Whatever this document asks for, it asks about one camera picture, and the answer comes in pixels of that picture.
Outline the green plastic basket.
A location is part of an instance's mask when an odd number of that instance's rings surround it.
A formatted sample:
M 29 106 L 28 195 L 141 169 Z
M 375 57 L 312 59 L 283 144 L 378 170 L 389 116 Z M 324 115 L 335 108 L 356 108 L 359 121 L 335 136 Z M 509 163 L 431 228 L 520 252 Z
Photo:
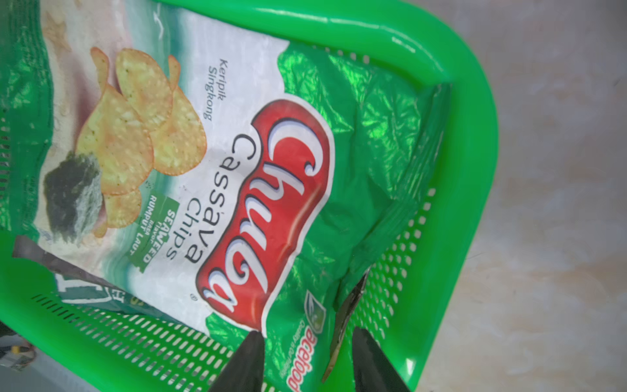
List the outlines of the green plastic basket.
M 364 328 L 414 389 L 478 227 L 498 155 L 498 121 L 473 52 L 444 23 L 394 1 L 154 1 L 447 84 L 451 104 L 427 193 L 367 277 L 336 366 L 314 391 L 355 391 L 352 336 Z M 101 390 L 208 391 L 230 351 L 184 323 L 62 302 L 55 273 L 14 258 L 1 229 L 1 322 Z

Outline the brown chips bag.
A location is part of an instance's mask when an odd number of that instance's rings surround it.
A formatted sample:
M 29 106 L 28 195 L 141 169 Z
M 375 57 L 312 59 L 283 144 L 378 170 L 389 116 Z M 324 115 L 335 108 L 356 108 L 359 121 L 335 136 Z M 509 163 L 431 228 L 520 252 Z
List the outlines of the brown chips bag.
M 51 253 L 44 251 L 33 240 L 25 237 L 18 236 L 13 248 L 14 258 L 24 258 L 34 261 L 42 266 L 46 267 L 52 273 L 60 274 L 62 277 L 70 278 L 72 280 L 78 279 L 81 282 L 87 282 L 89 284 L 96 284 L 97 286 L 119 290 L 119 287 L 107 282 L 106 280 L 96 277 L 93 274 L 86 272 L 84 269 L 74 266 L 67 261 L 64 261 Z M 370 269 L 367 269 L 363 274 L 362 279 L 353 287 L 353 290 L 344 300 L 340 310 L 336 314 L 336 322 L 333 331 L 333 337 L 331 340 L 331 355 L 326 366 L 325 373 L 323 374 L 322 383 L 325 383 L 334 367 L 336 366 L 341 345 L 346 336 L 346 329 L 349 320 L 354 313 L 354 310 L 359 303 L 362 293 L 367 282 L 367 277 L 370 273 Z

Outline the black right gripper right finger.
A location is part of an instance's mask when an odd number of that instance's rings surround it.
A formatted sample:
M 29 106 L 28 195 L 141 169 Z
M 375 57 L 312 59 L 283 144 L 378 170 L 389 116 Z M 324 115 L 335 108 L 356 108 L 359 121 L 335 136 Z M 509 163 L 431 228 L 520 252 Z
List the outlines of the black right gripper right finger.
M 410 391 L 367 329 L 354 329 L 352 356 L 357 392 Z

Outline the green white acefood bag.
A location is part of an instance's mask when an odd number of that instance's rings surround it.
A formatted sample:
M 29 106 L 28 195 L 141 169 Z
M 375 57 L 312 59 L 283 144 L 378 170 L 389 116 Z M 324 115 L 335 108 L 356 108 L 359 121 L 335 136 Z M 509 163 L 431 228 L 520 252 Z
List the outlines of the green white acefood bag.
M 1 229 L 314 391 L 451 92 L 154 1 L 4 1 Z

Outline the green Real chips bag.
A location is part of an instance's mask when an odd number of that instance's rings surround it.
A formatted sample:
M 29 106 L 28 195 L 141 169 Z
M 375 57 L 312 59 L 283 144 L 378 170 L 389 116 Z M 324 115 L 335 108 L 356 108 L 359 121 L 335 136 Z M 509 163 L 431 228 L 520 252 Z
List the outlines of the green Real chips bag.
M 61 274 L 55 274 L 55 279 L 58 296 L 66 304 L 81 305 L 124 315 L 148 315 L 168 322 L 175 321 L 174 318 L 118 288 L 65 277 Z

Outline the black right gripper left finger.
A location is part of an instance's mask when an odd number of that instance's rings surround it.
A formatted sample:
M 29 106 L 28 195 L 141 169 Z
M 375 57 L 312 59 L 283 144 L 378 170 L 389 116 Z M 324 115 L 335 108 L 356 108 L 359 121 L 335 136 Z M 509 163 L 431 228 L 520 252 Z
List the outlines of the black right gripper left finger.
M 264 382 L 265 340 L 258 331 L 248 333 L 209 392 L 260 392 Z

